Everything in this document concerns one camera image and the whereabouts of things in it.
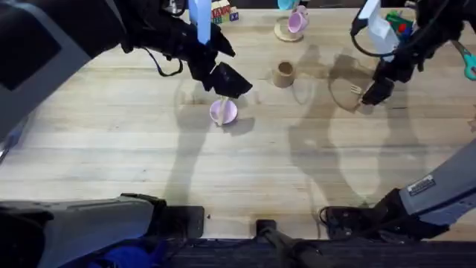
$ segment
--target blue cloth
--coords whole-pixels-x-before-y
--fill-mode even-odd
[[[111,261],[117,268],[150,268],[152,260],[149,254],[137,246],[121,246],[107,252],[101,259]],[[101,268],[91,263],[88,268]]]

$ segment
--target wood grain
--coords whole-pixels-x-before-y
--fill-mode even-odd
[[[251,237],[271,218],[292,237],[325,238],[315,213],[325,205],[368,205],[424,176],[470,142],[476,88],[451,45],[425,72],[397,84],[373,111],[357,107],[376,60],[353,48],[356,10],[311,10],[302,42],[276,39],[286,15],[241,10],[222,26],[234,59],[220,56],[254,88],[239,120],[212,124],[218,97],[184,71],[162,78],[144,51],[119,48],[91,61],[30,119],[21,144],[0,166],[2,199],[61,200],[152,194],[169,204],[203,205],[205,237]],[[360,42],[371,48],[362,34]],[[476,52],[466,30],[461,42]],[[297,67],[292,88],[271,83],[282,60]],[[159,59],[165,71],[177,63]],[[441,240],[476,240],[469,213]]]

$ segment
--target blue object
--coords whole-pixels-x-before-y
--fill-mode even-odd
[[[453,41],[454,47],[461,53],[466,67],[464,74],[471,81],[476,81],[476,57],[458,41]]]
[[[406,27],[405,31],[402,33],[402,38],[406,41],[410,39],[411,33],[413,29],[410,27]]]
[[[188,0],[190,21],[196,25],[198,29],[198,40],[204,45],[210,40],[211,1],[212,0]]]
[[[234,22],[239,19],[238,12],[230,14],[230,22]]]
[[[295,2],[299,0],[277,0],[277,6],[281,10],[290,10],[292,7],[294,7]]]
[[[115,264],[117,268],[150,268],[151,257],[137,246],[121,246],[107,252],[101,260]],[[96,262],[90,263],[88,268],[101,268]]]

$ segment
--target gray robot arm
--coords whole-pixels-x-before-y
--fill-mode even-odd
[[[476,206],[476,140],[422,179],[393,189],[373,208],[326,207],[332,239],[407,243],[447,232]]]
[[[0,141],[90,59],[124,38],[113,0],[0,3]]]

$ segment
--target cable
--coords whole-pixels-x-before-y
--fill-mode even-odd
[[[440,7],[438,8],[438,11],[436,12],[435,16],[430,20],[430,22],[423,28],[420,29],[419,36],[417,36],[415,39],[413,39],[411,42],[407,43],[406,45],[396,48],[392,52],[384,53],[384,54],[378,54],[378,53],[372,53],[364,48],[362,48],[356,40],[356,34],[351,34],[350,37],[352,39],[352,44],[357,48],[358,51],[361,53],[370,56],[370,57],[389,57],[389,56],[394,56],[395,54],[402,52],[404,50],[407,50],[414,45],[416,45],[428,32],[428,30],[433,26],[433,24],[436,22],[436,20],[441,16],[441,13],[445,10],[445,8],[448,6],[450,0],[445,0]]]
[[[155,66],[157,67],[157,71],[158,73],[162,76],[162,77],[171,77],[171,76],[174,76],[176,74],[180,74],[184,71],[184,63],[181,61],[181,60],[178,60],[178,70],[177,71],[174,71],[173,73],[171,74],[166,74],[162,71],[162,68],[160,67],[160,65],[157,63],[157,60],[155,59],[154,55],[152,55],[152,53],[150,53],[149,49],[143,47],[143,49],[145,51],[147,51],[147,53],[149,54],[149,56],[152,58],[152,60],[154,61],[155,63]]]

